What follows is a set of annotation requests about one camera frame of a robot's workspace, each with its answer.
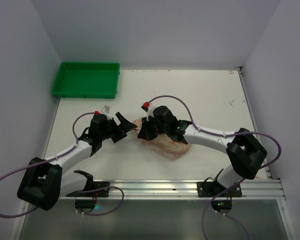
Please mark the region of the floral fabric laundry bag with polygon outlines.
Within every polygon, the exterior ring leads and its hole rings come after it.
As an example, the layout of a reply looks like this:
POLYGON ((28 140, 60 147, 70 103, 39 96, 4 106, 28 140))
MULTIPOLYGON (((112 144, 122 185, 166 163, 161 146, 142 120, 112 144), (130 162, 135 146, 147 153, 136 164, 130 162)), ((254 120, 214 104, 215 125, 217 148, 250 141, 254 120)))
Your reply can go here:
POLYGON ((174 142, 167 135, 158 135, 153 140, 140 139, 142 145, 161 155, 164 158, 170 160, 176 160, 184 155, 190 148, 191 144, 185 144, 182 142, 174 142))

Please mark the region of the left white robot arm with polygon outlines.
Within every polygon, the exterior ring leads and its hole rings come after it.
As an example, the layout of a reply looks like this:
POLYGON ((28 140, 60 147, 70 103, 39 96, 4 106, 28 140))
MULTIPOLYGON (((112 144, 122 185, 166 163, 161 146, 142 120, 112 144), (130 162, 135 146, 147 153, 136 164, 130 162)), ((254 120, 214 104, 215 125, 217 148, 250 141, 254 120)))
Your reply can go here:
POLYGON ((125 119, 119 112, 119 124, 105 113, 94 112, 90 125, 74 144, 66 150, 47 159, 33 158, 26 168, 17 197, 45 211, 50 210, 60 197, 76 193, 90 195, 93 192, 93 175, 75 170, 63 177, 72 167, 93 156, 105 140, 114 143, 122 140, 137 126, 125 119))

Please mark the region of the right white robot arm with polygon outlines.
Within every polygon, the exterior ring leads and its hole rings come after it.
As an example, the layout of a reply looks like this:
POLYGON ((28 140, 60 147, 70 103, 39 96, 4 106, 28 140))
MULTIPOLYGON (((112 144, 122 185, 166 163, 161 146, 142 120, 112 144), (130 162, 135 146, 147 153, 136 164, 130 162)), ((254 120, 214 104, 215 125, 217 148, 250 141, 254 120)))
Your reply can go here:
POLYGON ((253 180, 268 154, 245 128, 237 132, 213 132, 195 127, 191 121, 178 120, 164 105, 153 107, 146 102, 142 109, 147 115, 140 119, 139 139, 150 142, 167 137, 176 145, 204 146, 228 156, 230 165, 217 174, 211 186, 203 186, 210 194, 217 195, 241 179, 253 180))

